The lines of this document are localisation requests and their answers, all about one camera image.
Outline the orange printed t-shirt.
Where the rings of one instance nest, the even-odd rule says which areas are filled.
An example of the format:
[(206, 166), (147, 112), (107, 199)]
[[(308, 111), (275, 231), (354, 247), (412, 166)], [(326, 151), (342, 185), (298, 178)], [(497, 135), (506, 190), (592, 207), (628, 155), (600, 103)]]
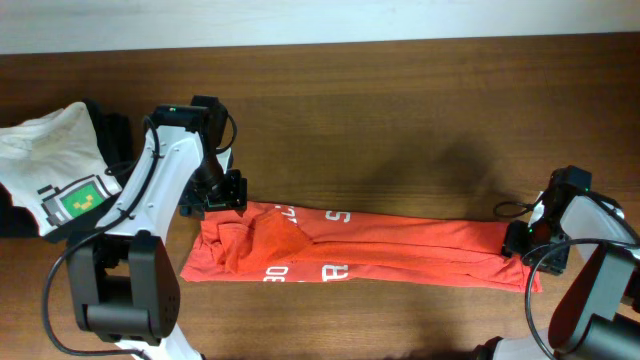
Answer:
[(501, 222), (439, 220), (251, 202), (206, 215), (188, 282), (353, 279), (522, 293), (530, 270), (501, 248)]

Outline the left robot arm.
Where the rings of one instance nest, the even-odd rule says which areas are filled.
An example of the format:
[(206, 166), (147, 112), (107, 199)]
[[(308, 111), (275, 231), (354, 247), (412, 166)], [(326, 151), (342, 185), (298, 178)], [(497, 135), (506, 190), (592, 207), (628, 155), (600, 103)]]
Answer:
[(166, 250), (176, 211), (243, 211), (247, 181), (222, 138), (234, 119), (217, 98), (160, 105), (145, 148), (94, 231), (72, 235), (64, 259), (78, 327), (136, 359), (200, 359), (180, 329), (180, 287)]

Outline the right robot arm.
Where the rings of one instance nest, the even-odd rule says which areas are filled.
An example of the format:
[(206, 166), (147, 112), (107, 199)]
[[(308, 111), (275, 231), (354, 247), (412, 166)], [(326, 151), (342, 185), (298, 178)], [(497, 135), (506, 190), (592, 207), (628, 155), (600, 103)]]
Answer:
[(549, 326), (533, 319), (532, 288), (525, 288), (529, 336), (494, 338), (477, 346), (474, 359), (636, 359), (639, 323), (619, 313), (620, 304), (639, 307), (639, 235), (620, 205), (587, 187), (548, 189), (511, 215), (504, 248), (518, 254), (533, 273), (560, 272), (559, 259), (571, 248), (590, 250), (584, 267), (557, 305)]

